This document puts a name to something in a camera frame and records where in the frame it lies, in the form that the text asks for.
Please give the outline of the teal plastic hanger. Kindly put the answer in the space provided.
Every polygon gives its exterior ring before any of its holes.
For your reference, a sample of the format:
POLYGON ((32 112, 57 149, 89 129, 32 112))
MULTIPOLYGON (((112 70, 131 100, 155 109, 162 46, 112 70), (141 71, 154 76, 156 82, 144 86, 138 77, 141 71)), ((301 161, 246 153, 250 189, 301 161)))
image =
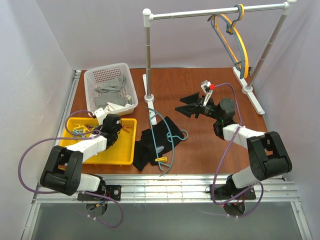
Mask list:
POLYGON ((179 139, 180 141, 186 141, 189 137, 189 133, 182 129, 181 131, 185 133, 185 137, 180 137, 178 135, 173 135, 171 128, 166 121, 165 117, 163 117, 157 110, 154 110, 150 107, 146 108, 148 110, 148 119, 150 123, 150 129, 151 129, 151 135, 152 135, 152 140, 153 140, 153 146, 156 154, 156 159, 159 159, 159 153, 157 150, 157 142, 156 142, 156 136, 154 133, 153 125, 152 125, 152 120, 156 116, 160 116, 162 121, 164 122, 166 128, 167 128, 167 133, 166 133, 166 140, 171 144, 171 161, 170 164, 164 163, 162 161, 158 161, 158 168, 162 171, 162 174, 159 175, 159 177, 164 177, 172 168, 173 163, 175 162, 175 144, 174 144, 174 139, 179 139))

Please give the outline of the black underwear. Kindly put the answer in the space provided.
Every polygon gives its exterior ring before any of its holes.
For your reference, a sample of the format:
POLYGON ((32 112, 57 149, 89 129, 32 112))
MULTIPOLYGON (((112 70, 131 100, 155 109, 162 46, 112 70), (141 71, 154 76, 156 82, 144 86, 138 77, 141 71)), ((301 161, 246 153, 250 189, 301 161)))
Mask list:
POLYGON ((152 127, 141 132, 141 139, 135 142, 133 165, 142 171, 147 163, 157 165, 157 158, 161 158, 172 150, 172 143, 168 141, 169 130, 163 120, 152 127), (152 135, 154 133, 156 148, 152 135))

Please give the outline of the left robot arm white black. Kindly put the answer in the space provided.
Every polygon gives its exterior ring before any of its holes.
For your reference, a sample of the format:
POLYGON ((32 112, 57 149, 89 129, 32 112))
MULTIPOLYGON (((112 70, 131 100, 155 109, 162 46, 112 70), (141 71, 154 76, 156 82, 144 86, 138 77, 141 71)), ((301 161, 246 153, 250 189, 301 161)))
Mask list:
POLYGON ((109 114, 97 127, 100 135, 91 134, 87 140, 66 147, 54 146, 41 174, 40 185, 68 196, 82 191, 100 194, 102 178, 82 173, 82 166, 89 158, 113 146, 121 129, 121 117, 109 114))

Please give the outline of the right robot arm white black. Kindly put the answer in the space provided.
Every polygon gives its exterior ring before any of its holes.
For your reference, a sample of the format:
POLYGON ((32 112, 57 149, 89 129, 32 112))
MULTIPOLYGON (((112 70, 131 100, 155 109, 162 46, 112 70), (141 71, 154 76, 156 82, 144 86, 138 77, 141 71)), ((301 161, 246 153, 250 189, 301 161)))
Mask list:
POLYGON ((260 181, 292 171, 293 165, 281 136, 276 131, 260 132, 237 124, 234 120, 236 104, 223 98, 215 104, 211 97, 198 93, 180 99, 175 110, 190 118, 199 115, 215 119, 213 130, 217 137, 233 142, 248 151, 249 166, 227 177, 226 183, 214 190, 216 199, 234 197, 260 181))

